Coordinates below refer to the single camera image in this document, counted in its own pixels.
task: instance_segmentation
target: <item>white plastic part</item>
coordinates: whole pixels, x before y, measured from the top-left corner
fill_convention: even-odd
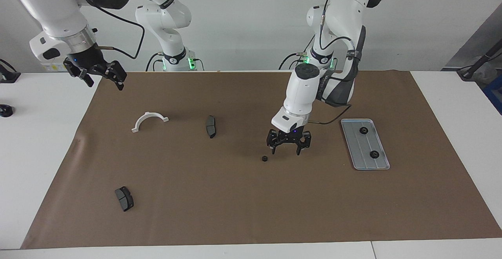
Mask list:
[[[138,132],[140,131],[140,125],[141,123],[143,123],[144,120],[146,120],[147,118],[151,118],[151,117],[157,117],[157,118],[160,118],[165,122],[169,121],[169,118],[168,117],[165,117],[165,116],[162,116],[161,114],[159,113],[150,113],[150,112],[145,112],[145,114],[143,116],[141,116],[138,121],[136,121],[136,125],[133,129],[131,129],[132,132]]]
[[[66,42],[52,38],[44,31],[40,32],[37,36],[30,40],[30,48],[33,55],[35,55],[35,57],[43,64],[50,63],[55,59],[45,59],[44,53],[49,49],[58,50],[60,55],[56,57],[56,59],[61,59],[61,61],[66,58],[66,54],[71,52],[71,48]]]
[[[87,26],[87,20],[80,12],[77,0],[20,1],[49,36],[71,36]]]
[[[306,125],[312,112],[312,103],[316,98],[318,86],[319,75],[303,80],[296,75],[296,71],[292,71],[283,107],[272,118],[271,123],[286,133]]]

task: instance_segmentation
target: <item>black nut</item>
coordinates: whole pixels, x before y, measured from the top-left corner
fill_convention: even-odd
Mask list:
[[[14,107],[5,104],[0,105],[0,117],[8,118],[12,114],[14,114]]]
[[[369,156],[373,159],[377,159],[378,157],[380,157],[380,153],[378,153],[378,151],[373,150],[369,153]]]

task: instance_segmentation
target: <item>white table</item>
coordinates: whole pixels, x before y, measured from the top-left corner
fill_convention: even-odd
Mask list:
[[[502,116],[473,82],[455,73],[412,72],[497,223],[502,223]],[[447,241],[154,246],[16,250],[68,150],[92,89],[66,73],[23,74],[0,84],[1,258],[501,258],[502,238]]]

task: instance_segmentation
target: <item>white wall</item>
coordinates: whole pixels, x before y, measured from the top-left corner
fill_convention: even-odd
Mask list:
[[[135,20],[131,0],[116,14]],[[180,30],[185,45],[204,60],[206,69],[276,69],[282,59],[301,51],[313,32],[305,15],[309,7],[324,0],[181,0],[193,20]],[[470,38],[502,0],[382,0],[366,12],[367,38],[362,69],[440,70]],[[83,7],[91,26],[97,27],[99,44],[117,46],[133,53],[140,37],[137,27],[120,22],[92,7]],[[17,27],[17,14],[1,17],[1,33]],[[27,29],[11,34],[34,36]],[[127,71],[143,71],[149,56],[160,50],[147,33],[140,57],[132,61],[113,51]],[[340,48],[335,55],[344,57]]]

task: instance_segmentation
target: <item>black rubber foot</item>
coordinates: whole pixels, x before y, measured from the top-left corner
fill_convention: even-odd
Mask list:
[[[0,105],[0,117],[8,118],[12,116],[12,114],[14,114],[13,107],[5,104]]]
[[[14,82],[16,82],[16,80],[18,80],[19,76],[21,75],[21,73],[12,73],[12,75],[9,75],[10,78],[9,80],[0,80],[0,84],[13,84]]]

